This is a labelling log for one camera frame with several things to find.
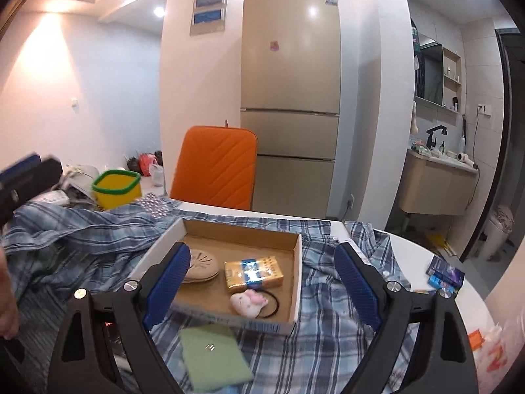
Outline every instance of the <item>orange chair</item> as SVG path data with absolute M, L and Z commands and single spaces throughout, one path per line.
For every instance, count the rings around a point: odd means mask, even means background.
M 250 210 L 257 137 L 243 128 L 191 127 L 182 144 L 170 197 L 221 208 Z

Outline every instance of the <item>black faucet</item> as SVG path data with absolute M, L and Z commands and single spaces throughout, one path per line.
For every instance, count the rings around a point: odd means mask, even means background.
M 427 130 L 427 133 L 429 134 L 429 138 L 427 139 L 427 148 L 429 150 L 431 150 L 432 147 L 436 146 L 436 141 L 432 142 L 432 136 L 434 135 L 434 132 L 436 130 L 439 130 L 439 129 L 441 129 L 441 133 L 443 135 L 447 134 L 447 128 L 445 126 L 441 125 L 441 124 L 439 126 L 437 126 L 437 127 L 432 127 L 432 128 Z

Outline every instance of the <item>refrigerator drawer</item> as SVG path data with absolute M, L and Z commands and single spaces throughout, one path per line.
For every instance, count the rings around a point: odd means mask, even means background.
M 241 127 L 257 135 L 258 153 L 335 159 L 339 118 L 299 112 L 241 111 Z
M 325 219 L 333 162 L 259 156 L 253 210 Z

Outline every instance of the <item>refrigerator door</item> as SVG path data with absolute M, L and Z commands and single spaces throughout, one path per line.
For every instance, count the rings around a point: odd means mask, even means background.
M 253 210 L 325 219 L 333 162 L 258 156 Z
M 244 0 L 241 107 L 339 113 L 341 26 L 327 0 Z
M 257 135 L 258 153 L 335 159 L 339 118 L 284 111 L 241 111 L 241 127 Z

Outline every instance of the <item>metal screw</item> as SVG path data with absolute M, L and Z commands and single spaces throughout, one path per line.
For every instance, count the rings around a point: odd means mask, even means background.
M 124 284 L 124 290 L 127 292 L 132 292 L 138 287 L 138 283 L 135 280 L 127 281 L 126 284 Z
M 74 297 L 77 298 L 77 299 L 82 299 L 82 298 L 85 297 L 87 294 L 88 294 L 88 292 L 86 291 L 86 289 L 78 289 L 78 290 L 74 293 Z
M 452 296 L 452 293 L 448 291 L 447 289 L 439 289 L 439 294 L 445 299 L 448 299 Z
M 401 285 L 397 281 L 389 281 L 387 283 L 387 289 L 391 292 L 399 292 L 401 290 Z

